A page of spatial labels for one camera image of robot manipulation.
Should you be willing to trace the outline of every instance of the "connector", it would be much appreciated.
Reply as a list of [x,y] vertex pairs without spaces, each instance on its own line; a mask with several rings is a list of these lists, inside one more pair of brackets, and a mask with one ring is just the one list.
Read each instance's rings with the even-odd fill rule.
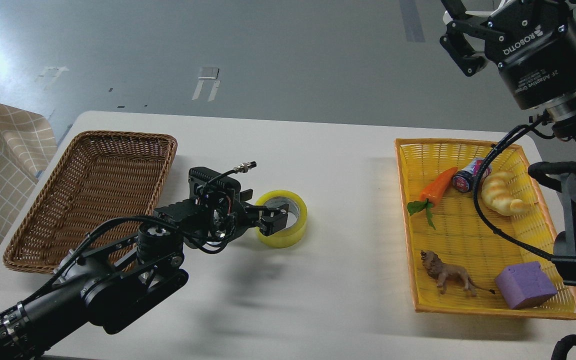
[[254,167],[257,167],[256,161],[242,162],[241,164],[238,164],[237,166],[235,166],[232,170],[235,173],[247,173],[248,170],[250,170]]

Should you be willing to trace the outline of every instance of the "orange carrot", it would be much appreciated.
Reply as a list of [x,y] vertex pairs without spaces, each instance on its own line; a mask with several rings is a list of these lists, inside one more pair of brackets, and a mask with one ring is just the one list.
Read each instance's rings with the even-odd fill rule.
[[448,185],[451,184],[451,180],[455,173],[457,173],[457,166],[440,173],[435,180],[421,191],[421,194],[419,194],[419,201],[425,201],[428,199],[432,205],[437,207],[444,197]]

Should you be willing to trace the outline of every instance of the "can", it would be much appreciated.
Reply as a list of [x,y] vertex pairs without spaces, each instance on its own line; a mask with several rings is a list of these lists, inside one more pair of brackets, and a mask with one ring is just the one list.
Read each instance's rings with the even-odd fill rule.
[[[475,182],[475,177],[482,168],[484,163],[483,157],[475,157],[468,166],[457,171],[452,176],[452,186],[457,189],[458,192],[467,193],[473,190],[473,184]],[[484,180],[488,175],[492,173],[492,166],[488,166],[484,171],[482,180]]]

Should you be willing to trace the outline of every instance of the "floor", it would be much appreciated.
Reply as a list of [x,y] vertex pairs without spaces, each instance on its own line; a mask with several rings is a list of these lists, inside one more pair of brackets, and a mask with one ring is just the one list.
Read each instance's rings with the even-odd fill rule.
[[[535,111],[519,110],[495,66],[468,78],[439,46],[443,13],[428,0],[0,0],[0,103],[46,116],[57,139],[87,110],[496,132],[525,123]],[[219,68],[219,82],[197,93],[202,67]],[[537,146],[545,160],[576,159],[572,144]]]

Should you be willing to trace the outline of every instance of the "robotiq logo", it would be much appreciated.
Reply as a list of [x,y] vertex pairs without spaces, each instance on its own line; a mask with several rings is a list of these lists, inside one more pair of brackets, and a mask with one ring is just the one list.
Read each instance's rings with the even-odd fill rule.
[[544,34],[544,32],[542,31],[542,26],[537,25],[537,27],[534,28],[533,32],[526,35],[524,38],[520,39],[519,41],[515,42],[514,44],[512,44],[512,46],[505,48],[503,50],[503,54],[504,55],[510,55],[510,53],[512,53],[513,51],[518,50],[522,46],[530,43],[531,41],[533,41],[534,39],[537,39],[538,37],[542,36],[543,34]]

